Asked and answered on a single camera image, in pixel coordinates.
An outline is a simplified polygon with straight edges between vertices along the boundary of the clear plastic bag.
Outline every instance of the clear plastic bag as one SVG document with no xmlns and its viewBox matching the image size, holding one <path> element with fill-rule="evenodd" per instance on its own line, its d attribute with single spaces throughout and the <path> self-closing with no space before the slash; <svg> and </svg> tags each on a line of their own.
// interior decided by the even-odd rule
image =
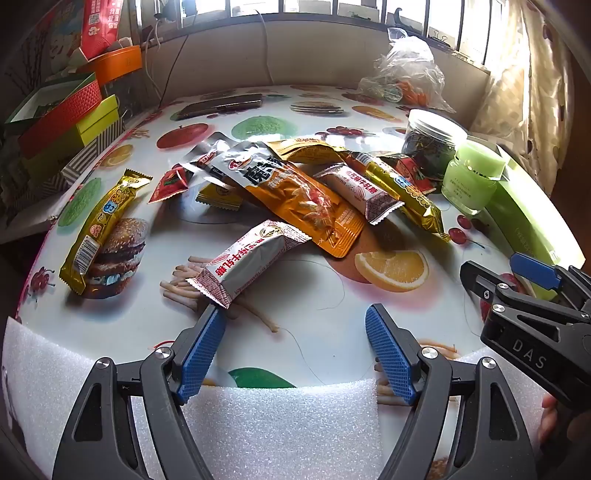
<svg viewBox="0 0 591 480">
<path fill-rule="evenodd" d="M 375 62 L 375 76 L 361 79 L 359 90 L 390 102 L 455 113 L 441 96 L 445 77 L 429 45 L 401 28 L 389 28 L 388 37 L 390 52 Z"/>
</svg>

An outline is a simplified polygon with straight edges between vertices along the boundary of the window frame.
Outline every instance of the window frame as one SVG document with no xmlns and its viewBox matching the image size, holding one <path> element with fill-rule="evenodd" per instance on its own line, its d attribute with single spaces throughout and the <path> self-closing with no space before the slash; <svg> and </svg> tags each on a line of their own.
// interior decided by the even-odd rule
<svg viewBox="0 0 591 480">
<path fill-rule="evenodd" d="M 181 11 L 181 0 L 169 0 L 172 2 L 178 3 L 178 17 L 180 17 Z M 360 18 L 351 18 L 345 17 L 338 14 L 338 7 L 339 7 L 339 0 L 328 0 L 331 2 L 332 10 L 331 14 L 314 14 L 314 13 L 305 13 L 305 12 L 285 12 L 285 0 L 277 0 L 277 13 L 270 13 L 270 14 L 262 14 L 265 22 L 268 21 L 321 21 L 321 22 L 332 22 L 332 23 L 340 23 L 345 25 L 355 25 L 358 27 L 365 27 L 371 28 L 373 30 L 380 30 L 380 31 L 388 31 L 388 28 L 391 25 L 386 25 L 386 18 L 388 12 L 388 0 L 382 0 L 382 6 L 380 11 L 380 22 L 374 22 L 371 20 L 363 20 Z M 488 15 L 488 30 L 486 34 L 486 46 L 485 46 L 485 53 L 482 59 L 471 59 L 465 54 L 459 51 L 460 43 L 462 41 L 462 33 L 463 33 L 463 26 L 465 20 L 465 11 L 466 11 L 466 0 L 461 0 L 460 6 L 460 24 L 459 29 L 457 32 L 457 40 L 456 45 L 454 47 L 445 48 L 441 45 L 440 42 L 432 40 L 428 36 L 428 29 L 429 29 L 429 13 L 431 7 L 431 0 L 425 0 L 425 16 L 423 21 L 423 32 L 422 35 L 418 35 L 414 32 L 408 32 L 409 35 L 413 35 L 416 37 L 421 38 L 430 47 L 436 48 L 438 50 L 443 50 L 448 54 L 451 54 L 455 57 L 458 57 L 467 63 L 470 63 L 477 67 L 478 69 L 483 70 L 484 72 L 488 72 L 489 70 L 484 66 L 486 61 L 486 56 L 488 53 L 488 46 L 491 39 L 491 25 L 492 25 L 492 3 L 496 0 L 489 0 L 489 15 Z M 259 22 L 260 19 L 258 15 L 241 15 L 238 17 L 232 16 L 232 8 L 230 0 L 225 1 L 225 11 L 226 11 L 226 18 L 222 18 L 219 20 L 211 20 L 207 22 L 195 22 L 192 25 L 187 25 L 185 27 L 178 28 L 176 30 L 170 30 L 163 34 L 163 41 L 172 40 L 177 37 L 182 37 L 185 35 L 190 35 L 199 31 L 209 30 L 212 28 L 219 28 L 219 27 L 226 27 L 230 25 L 237 25 L 237 24 L 246 24 L 252 22 Z"/>
</svg>

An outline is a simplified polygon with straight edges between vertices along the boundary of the gold snack wrapper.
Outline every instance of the gold snack wrapper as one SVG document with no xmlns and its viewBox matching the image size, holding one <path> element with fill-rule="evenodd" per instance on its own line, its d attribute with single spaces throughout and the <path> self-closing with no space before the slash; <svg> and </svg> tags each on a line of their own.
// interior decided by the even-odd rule
<svg viewBox="0 0 591 480">
<path fill-rule="evenodd" d="M 242 205 L 242 197 L 240 195 L 213 183 L 205 185 L 199 191 L 195 200 L 206 205 L 211 205 L 212 207 L 234 211 L 238 210 L 240 205 Z"/>
<path fill-rule="evenodd" d="M 449 235 L 443 229 L 439 208 L 390 165 L 365 153 L 349 151 L 341 155 L 345 163 L 357 173 L 395 199 L 402 200 L 404 205 L 400 207 L 400 211 L 414 223 L 446 242 L 450 241 Z"/>
<path fill-rule="evenodd" d="M 78 295 L 86 288 L 84 276 L 111 230 L 135 198 L 136 191 L 152 180 L 142 173 L 125 170 L 124 175 L 92 209 L 78 238 L 60 269 L 60 278 Z"/>
<path fill-rule="evenodd" d="M 345 151 L 344 148 L 331 147 L 328 143 L 317 138 L 290 138 L 267 142 L 267 146 L 282 160 L 315 165 L 341 162 L 341 157 L 337 152 Z"/>
</svg>

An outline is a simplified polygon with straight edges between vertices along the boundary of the snack package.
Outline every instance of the snack package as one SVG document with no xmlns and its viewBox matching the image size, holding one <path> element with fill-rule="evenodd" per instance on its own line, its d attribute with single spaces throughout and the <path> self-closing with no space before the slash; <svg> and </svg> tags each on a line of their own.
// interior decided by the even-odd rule
<svg viewBox="0 0 591 480">
<path fill-rule="evenodd" d="M 435 185 L 422 174 L 418 165 L 408 155 L 403 153 L 393 153 L 385 156 L 378 155 L 378 158 L 386 162 L 416 188 L 421 190 L 423 195 L 435 191 Z"/>
<path fill-rule="evenodd" d="M 308 235 L 287 223 L 266 220 L 187 281 L 227 309 L 283 253 L 308 240 Z"/>
<path fill-rule="evenodd" d="M 357 173 L 383 188 L 395 199 L 402 200 L 404 206 L 400 211 L 414 223 L 446 242 L 450 241 L 449 235 L 443 229 L 439 208 L 390 165 L 379 158 L 360 152 L 347 152 L 343 159 Z"/>
<path fill-rule="evenodd" d="M 282 160 L 294 163 L 312 163 L 322 165 L 324 163 L 340 162 L 338 151 L 344 148 L 331 147 L 328 143 L 317 138 L 290 138 L 277 142 L 267 142 Z"/>
<path fill-rule="evenodd" d="M 377 225 L 390 212 L 404 205 L 394 199 L 345 163 L 337 163 L 314 175 L 328 188 L 341 195 L 365 216 L 371 225 Z"/>
<path fill-rule="evenodd" d="M 348 202 L 283 161 L 263 142 L 242 142 L 206 166 L 244 187 L 274 214 L 295 226 L 331 255 L 344 257 L 364 219 Z"/>
<path fill-rule="evenodd" d="M 238 210 L 242 205 L 242 197 L 233 190 L 209 182 L 199 191 L 195 200 L 226 210 Z"/>
<path fill-rule="evenodd" d="M 192 176 L 193 172 L 177 163 L 160 179 L 148 203 L 162 202 L 162 200 L 186 192 L 189 189 L 189 180 Z"/>
<path fill-rule="evenodd" d="M 137 190 L 151 180 L 152 177 L 127 169 L 117 185 L 92 209 L 60 269 L 60 278 L 78 295 L 82 295 L 86 288 L 84 276 L 99 248 L 135 198 Z"/>
</svg>

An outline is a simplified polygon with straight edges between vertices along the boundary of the small red packet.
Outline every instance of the small red packet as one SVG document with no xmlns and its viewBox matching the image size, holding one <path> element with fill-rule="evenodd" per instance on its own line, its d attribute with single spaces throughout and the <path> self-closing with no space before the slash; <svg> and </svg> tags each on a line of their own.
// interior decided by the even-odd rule
<svg viewBox="0 0 591 480">
<path fill-rule="evenodd" d="M 189 189 L 189 180 L 193 173 L 178 163 L 164 174 L 156 185 L 148 203 L 161 202 Z"/>
<path fill-rule="evenodd" d="M 391 154 L 379 158 L 418 188 L 423 195 L 435 192 L 435 185 L 422 174 L 418 165 L 412 158 L 407 157 L 402 153 Z"/>
</svg>

